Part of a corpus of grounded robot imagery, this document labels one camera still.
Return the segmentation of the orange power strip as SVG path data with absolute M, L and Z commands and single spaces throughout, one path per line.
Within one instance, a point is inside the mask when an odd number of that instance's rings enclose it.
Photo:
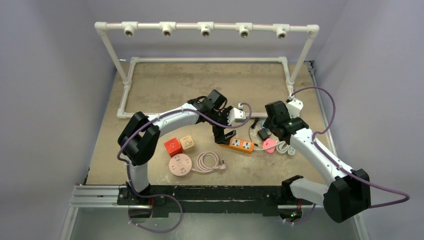
M 273 153 L 279 153 L 282 155 L 288 154 L 289 156 L 293 156 L 296 153 L 296 150 L 292 146 L 288 145 L 285 141 L 282 141 L 282 142 L 278 140 L 276 141 L 277 141 L 277 144 L 275 145 L 276 149 Z M 233 137 L 231 139 L 230 144 L 219 144 L 219 146 L 228 148 L 231 150 L 239 151 L 242 153 L 251 154 L 254 151 L 259 151 L 259 152 L 264 151 L 264 149 L 262 149 L 263 142 L 258 144 L 248 139 Z

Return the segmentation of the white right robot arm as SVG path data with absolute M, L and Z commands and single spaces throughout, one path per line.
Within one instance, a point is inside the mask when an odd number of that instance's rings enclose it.
M 296 175 L 281 183 L 280 197 L 288 204 L 298 199 L 322 206 L 328 216 L 341 223 L 371 207 L 370 177 L 337 158 L 313 135 L 300 117 L 291 117 L 283 101 L 265 105 L 265 127 L 302 154 L 325 180 L 312 182 Z

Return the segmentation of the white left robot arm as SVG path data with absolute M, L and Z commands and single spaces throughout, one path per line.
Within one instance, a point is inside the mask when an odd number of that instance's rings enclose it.
M 149 199 L 148 161 L 153 157 L 159 138 L 179 128 L 208 122 L 216 144 L 229 145 L 236 132 L 225 133 L 237 118 L 243 116 L 238 108 L 227 105 L 227 98 L 217 90 L 207 96 L 187 101 L 180 107 L 147 116 L 135 113 L 118 137 L 117 158 L 126 163 L 129 197 L 138 205 Z

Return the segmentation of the beige cube socket adapter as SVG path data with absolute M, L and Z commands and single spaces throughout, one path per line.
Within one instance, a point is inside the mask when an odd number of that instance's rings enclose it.
M 180 138 L 179 142 L 184 153 L 193 152 L 196 148 L 195 142 L 191 135 Z

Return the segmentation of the red cube socket adapter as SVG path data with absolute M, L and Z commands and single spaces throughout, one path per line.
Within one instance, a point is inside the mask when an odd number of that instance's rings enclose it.
M 179 140 L 175 137 L 166 141 L 163 145 L 171 158 L 175 155 L 183 153 L 183 148 Z

